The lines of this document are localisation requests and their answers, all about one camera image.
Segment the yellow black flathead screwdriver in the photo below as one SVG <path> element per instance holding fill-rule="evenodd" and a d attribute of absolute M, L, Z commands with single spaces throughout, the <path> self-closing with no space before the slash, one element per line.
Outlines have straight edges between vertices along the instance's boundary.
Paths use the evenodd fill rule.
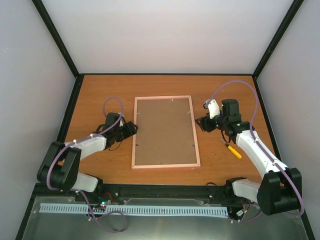
<path fill-rule="evenodd" d="M 227 142 L 225 142 L 223 139 L 220 139 L 223 144 L 226 146 L 226 148 L 238 159 L 242 159 L 242 155 L 235 150 L 232 146 L 230 146 Z"/>

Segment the pink picture frame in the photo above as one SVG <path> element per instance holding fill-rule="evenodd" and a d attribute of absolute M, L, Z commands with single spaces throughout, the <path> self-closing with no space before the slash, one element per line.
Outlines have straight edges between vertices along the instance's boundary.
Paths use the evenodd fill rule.
<path fill-rule="evenodd" d="M 200 167 L 191 96 L 135 97 L 133 122 L 132 169 Z"/>

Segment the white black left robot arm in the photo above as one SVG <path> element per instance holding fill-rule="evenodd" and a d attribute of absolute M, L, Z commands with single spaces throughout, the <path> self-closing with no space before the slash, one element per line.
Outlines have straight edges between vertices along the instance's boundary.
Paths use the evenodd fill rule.
<path fill-rule="evenodd" d="M 84 158 L 109 149 L 115 143 L 134 136 L 138 126 L 126 121 L 121 113 L 110 112 L 105 123 L 89 136 L 71 142 L 54 141 L 39 167 L 36 178 L 50 190 L 85 191 L 92 201 L 103 198 L 104 188 L 101 179 L 79 172 L 80 161 Z"/>

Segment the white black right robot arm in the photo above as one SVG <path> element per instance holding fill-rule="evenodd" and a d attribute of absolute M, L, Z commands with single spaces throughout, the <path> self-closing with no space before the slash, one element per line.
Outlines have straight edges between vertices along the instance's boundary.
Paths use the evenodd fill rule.
<path fill-rule="evenodd" d="M 289 168 L 281 162 L 263 143 L 252 124 L 242 121 L 239 103 L 225 99 L 219 105 L 215 99 L 208 99 L 203 105 L 206 116 L 196 119 L 203 132 L 220 130 L 226 143 L 233 142 L 251 160 L 258 170 L 261 183 L 244 177 L 226 181 L 229 195 L 245 198 L 256 203 L 267 215 L 303 211 L 302 176 L 297 168 Z"/>

